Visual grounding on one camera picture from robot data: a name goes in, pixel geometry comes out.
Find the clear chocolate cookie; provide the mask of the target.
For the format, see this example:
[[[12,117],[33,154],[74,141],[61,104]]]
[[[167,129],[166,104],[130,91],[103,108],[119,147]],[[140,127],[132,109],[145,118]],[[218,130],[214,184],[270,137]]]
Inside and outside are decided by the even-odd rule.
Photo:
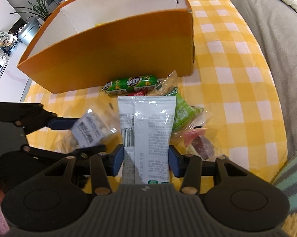
[[[214,128],[198,126],[183,134],[186,152],[199,156],[203,161],[212,161],[222,155],[222,148]]]

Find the clear bag white balls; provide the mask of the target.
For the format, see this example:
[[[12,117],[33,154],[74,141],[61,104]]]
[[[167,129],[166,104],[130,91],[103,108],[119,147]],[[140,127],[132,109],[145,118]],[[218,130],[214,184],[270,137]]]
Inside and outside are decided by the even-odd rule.
[[[76,149],[107,144],[118,134],[120,122],[118,114],[110,107],[91,105],[64,134],[56,146],[58,151],[69,154]]]

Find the white silver snack pouch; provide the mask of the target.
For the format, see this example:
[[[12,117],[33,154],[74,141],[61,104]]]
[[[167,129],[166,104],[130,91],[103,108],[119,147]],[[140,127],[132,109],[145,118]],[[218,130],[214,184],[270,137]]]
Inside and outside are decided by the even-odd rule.
[[[169,183],[168,150],[176,97],[120,96],[117,102],[125,150],[122,183]]]

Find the white low tv console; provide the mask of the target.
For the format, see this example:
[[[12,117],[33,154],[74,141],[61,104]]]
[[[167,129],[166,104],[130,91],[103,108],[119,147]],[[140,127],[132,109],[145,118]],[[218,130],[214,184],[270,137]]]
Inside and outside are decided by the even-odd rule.
[[[0,77],[0,102],[23,102],[32,80],[17,68],[27,46],[18,43],[10,55],[9,62]]]

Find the green label cookie bag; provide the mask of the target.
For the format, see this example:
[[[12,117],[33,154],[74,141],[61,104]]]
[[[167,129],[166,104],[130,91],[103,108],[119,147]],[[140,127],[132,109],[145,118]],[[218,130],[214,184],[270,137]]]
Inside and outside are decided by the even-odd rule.
[[[157,86],[149,93],[150,96],[173,96],[176,98],[173,133],[202,128],[207,115],[202,107],[189,105],[182,97],[178,88],[176,71],[164,79],[159,79]]]

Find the small red snack packet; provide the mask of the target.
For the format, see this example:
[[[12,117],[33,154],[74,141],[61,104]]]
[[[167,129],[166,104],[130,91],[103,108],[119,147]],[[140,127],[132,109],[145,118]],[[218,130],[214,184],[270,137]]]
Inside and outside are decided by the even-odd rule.
[[[145,96],[148,94],[147,90],[138,91],[135,93],[128,94],[127,96]]]

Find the green sausage stick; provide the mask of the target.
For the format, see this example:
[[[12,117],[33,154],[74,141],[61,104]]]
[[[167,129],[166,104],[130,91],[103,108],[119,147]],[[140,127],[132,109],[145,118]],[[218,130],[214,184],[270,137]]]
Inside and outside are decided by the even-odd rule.
[[[158,78],[156,76],[142,75],[110,80],[103,86],[102,90],[108,95],[128,94],[153,90],[157,84]]]

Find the grey metal trash can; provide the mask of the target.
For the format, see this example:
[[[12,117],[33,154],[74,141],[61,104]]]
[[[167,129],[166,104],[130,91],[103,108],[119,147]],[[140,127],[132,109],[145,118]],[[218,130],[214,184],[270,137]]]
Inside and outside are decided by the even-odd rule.
[[[29,45],[36,33],[39,31],[41,24],[37,19],[28,22],[18,34],[18,40],[24,45]]]

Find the yellow checkered tablecloth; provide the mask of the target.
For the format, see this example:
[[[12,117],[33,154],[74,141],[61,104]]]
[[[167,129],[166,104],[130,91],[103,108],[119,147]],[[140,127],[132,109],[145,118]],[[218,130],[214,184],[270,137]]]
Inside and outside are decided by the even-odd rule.
[[[179,92],[211,117],[222,153],[271,181],[286,162],[283,116],[274,82],[251,30],[230,0],[188,0],[194,31],[194,68],[179,76]],[[80,117],[91,105],[118,111],[102,86],[51,93],[35,81],[26,97],[64,117]]]

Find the striped teal blanket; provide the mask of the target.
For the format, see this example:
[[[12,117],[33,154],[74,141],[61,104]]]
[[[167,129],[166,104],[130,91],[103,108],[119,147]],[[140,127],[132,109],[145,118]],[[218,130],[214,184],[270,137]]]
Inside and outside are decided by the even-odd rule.
[[[289,200],[289,212],[297,212],[297,151],[280,170],[272,185],[281,190]]]

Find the potted green plant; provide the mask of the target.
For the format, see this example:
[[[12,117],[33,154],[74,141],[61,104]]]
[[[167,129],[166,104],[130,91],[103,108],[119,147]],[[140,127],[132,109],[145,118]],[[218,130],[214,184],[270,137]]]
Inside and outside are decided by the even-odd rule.
[[[45,21],[52,12],[49,7],[48,0],[24,0],[24,5],[13,6],[14,12],[10,14],[18,14],[25,23],[39,18]]]

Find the orange cardboard box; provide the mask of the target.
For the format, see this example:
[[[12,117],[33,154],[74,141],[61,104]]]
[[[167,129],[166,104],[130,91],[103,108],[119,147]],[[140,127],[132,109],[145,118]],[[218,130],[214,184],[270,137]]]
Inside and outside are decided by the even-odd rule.
[[[189,76],[194,55],[188,0],[68,0],[44,22],[18,69],[57,94],[132,76]]]

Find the grey sofa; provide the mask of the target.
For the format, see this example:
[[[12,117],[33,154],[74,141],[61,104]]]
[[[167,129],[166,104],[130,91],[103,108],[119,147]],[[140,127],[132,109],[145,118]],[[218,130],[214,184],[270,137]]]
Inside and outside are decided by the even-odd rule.
[[[297,13],[281,0],[230,0],[259,43],[276,85],[288,156],[297,151]]]

